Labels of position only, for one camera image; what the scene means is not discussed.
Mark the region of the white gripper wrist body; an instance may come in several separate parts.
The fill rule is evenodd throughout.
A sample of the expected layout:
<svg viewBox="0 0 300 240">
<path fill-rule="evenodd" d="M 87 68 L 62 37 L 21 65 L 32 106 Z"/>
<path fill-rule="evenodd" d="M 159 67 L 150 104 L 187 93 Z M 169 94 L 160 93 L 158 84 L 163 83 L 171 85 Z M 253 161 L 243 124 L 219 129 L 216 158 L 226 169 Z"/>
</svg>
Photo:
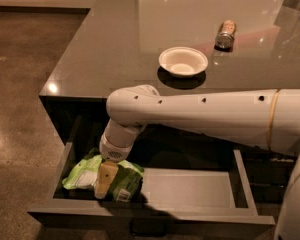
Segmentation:
<svg viewBox="0 0 300 240">
<path fill-rule="evenodd" d="M 102 157 L 110 161 L 125 160 L 144 129 L 145 126 L 123 126 L 110 119 L 99 143 Z"/>
</svg>

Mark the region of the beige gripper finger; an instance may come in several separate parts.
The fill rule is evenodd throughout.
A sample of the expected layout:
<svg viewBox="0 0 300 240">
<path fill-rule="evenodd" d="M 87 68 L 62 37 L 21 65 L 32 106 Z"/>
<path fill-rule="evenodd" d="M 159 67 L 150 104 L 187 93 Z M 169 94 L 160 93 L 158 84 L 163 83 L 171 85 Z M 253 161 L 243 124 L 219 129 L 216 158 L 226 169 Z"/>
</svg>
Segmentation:
<svg viewBox="0 0 300 240">
<path fill-rule="evenodd" d="M 106 160 L 100 164 L 95 183 L 95 197 L 97 199 L 104 199 L 106 197 L 117 172 L 118 165 L 115 162 Z"/>
</svg>

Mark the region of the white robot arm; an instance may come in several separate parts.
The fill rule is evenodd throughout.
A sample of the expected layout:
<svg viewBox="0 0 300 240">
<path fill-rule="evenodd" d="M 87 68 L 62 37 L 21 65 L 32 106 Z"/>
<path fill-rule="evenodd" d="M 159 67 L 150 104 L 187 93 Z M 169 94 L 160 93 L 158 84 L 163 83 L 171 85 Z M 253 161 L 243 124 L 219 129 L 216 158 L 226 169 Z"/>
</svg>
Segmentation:
<svg viewBox="0 0 300 240">
<path fill-rule="evenodd" d="M 106 110 L 110 120 L 99 150 L 116 163 L 149 124 L 296 156 L 274 240 L 300 240 L 300 89 L 162 96 L 139 85 L 112 92 Z"/>
</svg>

